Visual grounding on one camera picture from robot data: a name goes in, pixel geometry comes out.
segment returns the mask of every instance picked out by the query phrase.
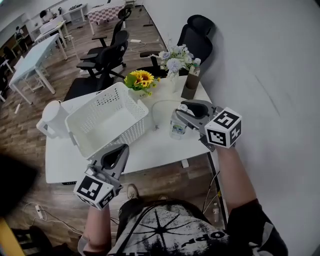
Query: shoe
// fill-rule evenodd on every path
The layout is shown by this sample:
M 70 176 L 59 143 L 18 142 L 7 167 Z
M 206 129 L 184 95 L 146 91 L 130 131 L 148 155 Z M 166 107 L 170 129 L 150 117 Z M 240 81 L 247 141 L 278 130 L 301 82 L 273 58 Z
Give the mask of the shoe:
M 128 199 L 138 199 L 139 198 L 139 192 L 138 189 L 134 184 L 129 184 L 126 190 L 126 194 L 128 196 Z
M 166 194 L 161 194 L 158 198 L 158 200 L 168 200 L 169 197 Z

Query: light blue table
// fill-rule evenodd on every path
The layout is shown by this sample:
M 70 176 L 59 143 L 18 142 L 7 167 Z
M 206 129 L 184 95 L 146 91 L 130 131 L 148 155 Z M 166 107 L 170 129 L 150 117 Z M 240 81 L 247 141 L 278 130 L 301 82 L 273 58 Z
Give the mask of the light blue table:
M 42 73 L 41 69 L 39 68 L 41 63 L 46 58 L 46 55 L 48 54 L 50 49 L 53 47 L 53 45 L 55 44 L 56 41 L 59 45 L 60 51 L 63 55 L 63 58 L 65 60 L 67 60 L 68 57 L 67 57 L 67 55 L 61 45 L 61 42 L 59 40 L 59 34 L 55 34 L 55 35 L 47 38 L 46 40 L 42 41 L 41 43 L 35 45 L 28 52 L 26 57 L 23 59 L 23 62 L 21 63 L 21 65 L 19 65 L 18 69 L 13 74 L 13 77 L 10 80 L 9 87 L 13 91 L 18 92 L 25 99 L 25 101 L 28 102 L 29 104 L 32 104 L 32 101 L 30 101 L 22 93 L 22 91 L 17 88 L 16 84 L 19 82 L 19 80 L 24 78 L 28 73 L 30 73 L 33 70 L 39 75 L 39 77 L 41 78 L 41 80 L 43 81 L 45 86 L 50 90 L 50 92 L 52 94 L 56 93 L 55 89 L 51 86 L 51 84 L 49 83 L 49 81 L 47 80 L 47 78 Z

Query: bottle cap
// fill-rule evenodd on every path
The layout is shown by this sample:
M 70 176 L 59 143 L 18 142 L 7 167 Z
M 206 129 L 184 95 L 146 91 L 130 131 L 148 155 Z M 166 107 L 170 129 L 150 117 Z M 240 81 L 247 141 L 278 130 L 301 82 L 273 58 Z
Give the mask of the bottle cap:
M 193 61 L 193 65 L 194 65 L 195 67 L 199 67 L 200 64 L 201 64 L 201 59 L 195 58 L 194 61 Z
M 178 107 L 178 110 L 182 110 L 186 112 L 188 110 L 188 106 L 186 104 L 180 104 Z

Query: power strip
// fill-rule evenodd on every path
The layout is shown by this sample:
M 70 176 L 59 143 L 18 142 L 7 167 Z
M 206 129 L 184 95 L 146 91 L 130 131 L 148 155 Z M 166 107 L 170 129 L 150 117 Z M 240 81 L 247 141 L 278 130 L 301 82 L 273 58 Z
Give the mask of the power strip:
M 44 215 L 43 215 L 43 208 L 42 208 L 42 206 L 41 205 L 36 205 L 35 206 L 35 210 L 36 210 L 36 213 L 38 214 L 38 216 L 39 216 L 39 218 L 41 219 L 41 220 L 44 220 L 45 218 L 44 218 Z
M 131 43 L 140 43 L 141 40 L 131 39 L 130 42 L 131 42 Z

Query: person's arm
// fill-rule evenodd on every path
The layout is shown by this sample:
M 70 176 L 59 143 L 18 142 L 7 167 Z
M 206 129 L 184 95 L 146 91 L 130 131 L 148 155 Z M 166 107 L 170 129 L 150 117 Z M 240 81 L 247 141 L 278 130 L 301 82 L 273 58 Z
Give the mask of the person's arm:
M 111 250 L 110 210 L 90 207 L 83 236 L 88 240 L 85 252 L 103 253 Z
M 257 198 L 254 187 L 234 147 L 216 146 L 219 158 L 223 197 L 230 213 Z
M 287 256 L 288 249 L 259 204 L 254 187 L 234 147 L 216 146 L 223 197 L 230 213 L 226 231 L 234 247 L 249 245 L 253 254 Z

